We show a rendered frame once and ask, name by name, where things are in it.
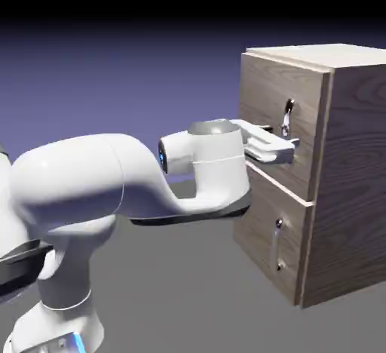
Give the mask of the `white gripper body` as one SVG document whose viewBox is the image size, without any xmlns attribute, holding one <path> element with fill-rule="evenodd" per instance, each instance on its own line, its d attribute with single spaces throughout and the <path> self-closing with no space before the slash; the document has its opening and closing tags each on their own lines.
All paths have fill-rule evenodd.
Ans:
<svg viewBox="0 0 386 353">
<path fill-rule="evenodd" d="M 244 152 L 262 164 L 291 164 L 299 138 L 278 136 L 270 125 L 252 124 L 242 119 L 231 119 L 242 133 Z"/>
</svg>

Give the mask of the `wooden cabinet door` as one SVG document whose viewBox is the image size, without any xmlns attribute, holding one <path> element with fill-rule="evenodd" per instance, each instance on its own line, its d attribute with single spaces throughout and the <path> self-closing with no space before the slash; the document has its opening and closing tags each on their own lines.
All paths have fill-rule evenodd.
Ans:
<svg viewBox="0 0 386 353">
<path fill-rule="evenodd" d="M 279 62 L 248 53 L 241 56 L 239 118 L 269 125 L 274 134 L 282 136 L 285 111 L 289 101 L 293 101 L 286 138 L 300 140 L 290 163 L 253 163 L 305 201 L 315 199 L 331 79 L 332 71 L 327 68 Z"/>
<path fill-rule="evenodd" d="M 234 223 L 234 239 L 267 279 L 289 300 L 299 305 L 305 267 L 308 225 L 314 203 L 305 201 L 272 179 L 254 164 L 247 164 L 252 203 Z M 271 239 L 277 218 L 284 226 L 279 237 L 279 262 L 274 274 L 270 267 Z"/>
</svg>

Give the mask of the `wooden cabinet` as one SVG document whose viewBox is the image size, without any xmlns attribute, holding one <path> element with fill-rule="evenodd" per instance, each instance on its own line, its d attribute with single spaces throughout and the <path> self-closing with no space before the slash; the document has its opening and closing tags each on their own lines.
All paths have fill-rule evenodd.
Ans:
<svg viewBox="0 0 386 353">
<path fill-rule="evenodd" d="M 326 44 L 244 53 L 332 71 L 298 306 L 386 281 L 386 48 Z"/>
</svg>

